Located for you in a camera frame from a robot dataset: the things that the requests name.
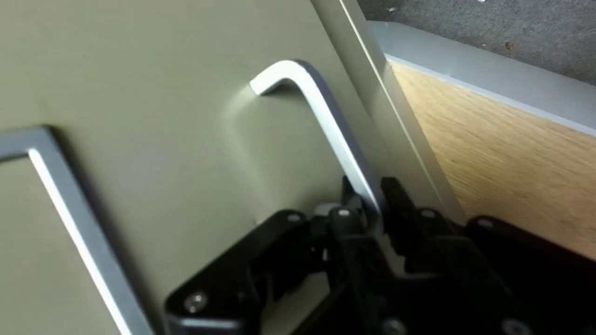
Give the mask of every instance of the beige metal panel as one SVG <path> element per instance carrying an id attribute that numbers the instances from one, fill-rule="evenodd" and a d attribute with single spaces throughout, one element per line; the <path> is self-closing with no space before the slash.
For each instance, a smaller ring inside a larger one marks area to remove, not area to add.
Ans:
<path id="1" fill-rule="evenodd" d="M 248 90 L 272 62 L 311 62 L 373 168 L 388 164 L 306 0 L 0 3 L 0 45 L 0 131 L 62 133 L 153 317 L 269 215 L 339 196 L 341 170 L 302 97 Z"/>
<path id="2" fill-rule="evenodd" d="M 462 220 L 453 191 L 386 57 L 369 34 L 356 0 L 313 0 L 313 4 L 365 107 L 364 114 L 373 118 L 386 148 L 390 148 L 386 153 L 390 170 L 378 174 L 401 178 L 418 205 L 436 207 L 453 220 Z"/>
<path id="3" fill-rule="evenodd" d="M 0 164 L 0 334 L 118 334 L 28 159 Z"/>

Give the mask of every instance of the metal bar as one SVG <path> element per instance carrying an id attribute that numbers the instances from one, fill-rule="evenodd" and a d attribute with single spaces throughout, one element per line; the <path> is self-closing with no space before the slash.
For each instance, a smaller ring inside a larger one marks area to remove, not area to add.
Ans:
<path id="1" fill-rule="evenodd" d="M 45 127 L 0 135 L 0 163 L 28 157 L 49 192 L 120 334 L 153 335 L 67 161 Z"/>
<path id="2" fill-rule="evenodd" d="M 282 84 L 295 84 L 302 92 L 354 192 L 364 200 L 371 228 L 378 230 L 384 196 L 324 79 L 306 62 L 282 60 L 259 73 L 250 88 L 257 96 L 265 96 Z"/>

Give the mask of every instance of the screw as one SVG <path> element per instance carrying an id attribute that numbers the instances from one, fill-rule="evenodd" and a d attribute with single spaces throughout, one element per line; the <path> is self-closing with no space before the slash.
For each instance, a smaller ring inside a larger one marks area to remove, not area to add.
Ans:
<path id="1" fill-rule="evenodd" d="M 436 218 L 436 213 L 434 213 L 432 209 L 423 209 L 423 211 L 421 211 L 421 217 L 423 217 L 423 218 Z"/>
<path id="2" fill-rule="evenodd" d="M 205 306 L 207 306 L 207 297 L 203 293 L 196 293 L 185 300 L 185 308 L 188 313 L 198 313 L 205 310 Z"/>
<path id="3" fill-rule="evenodd" d="M 477 226 L 486 228 L 486 230 L 494 230 L 494 228 L 496 228 L 496 224 L 490 222 L 488 218 L 481 218 L 481 220 L 477 222 Z"/>
<path id="4" fill-rule="evenodd" d="M 399 319 L 384 321 L 384 335 L 408 335 L 408 328 Z"/>
<path id="5" fill-rule="evenodd" d="M 339 217 L 350 217 L 350 211 L 341 209 L 341 211 L 337 211 L 337 215 L 339 215 Z"/>
<path id="6" fill-rule="evenodd" d="M 289 215 L 287 217 L 287 222 L 293 222 L 293 224 L 296 224 L 296 222 L 300 222 L 302 218 L 298 217 L 298 215 Z"/>
<path id="7" fill-rule="evenodd" d="M 503 334 L 505 335 L 533 335 L 527 325 L 516 321 L 516 319 L 505 319 L 501 323 Z"/>

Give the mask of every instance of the black mechanism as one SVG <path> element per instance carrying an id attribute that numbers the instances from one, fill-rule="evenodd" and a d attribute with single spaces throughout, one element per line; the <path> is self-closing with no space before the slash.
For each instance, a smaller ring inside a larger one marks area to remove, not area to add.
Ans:
<path id="1" fill-rule="evenodd" d="M 455 226 L 384 179 L 393 274 L 345 183 L 343 207 L 282 211 L 166 302 L 170 335 L 259 335 L 269 300 L 324 272 L 330 293 L 295 335 L 596 335 L 596 265 L 498 218 Z"/>

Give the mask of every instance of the wood panel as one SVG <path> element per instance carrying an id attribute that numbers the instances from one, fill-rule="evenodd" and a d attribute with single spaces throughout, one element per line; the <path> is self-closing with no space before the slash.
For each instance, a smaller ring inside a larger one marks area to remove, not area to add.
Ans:
<path id="1" fill-rule="evenodd" d="M 406 66 L 393 71 L 468 217 L 499 217 L 596 259 L 594 138 Z"/>

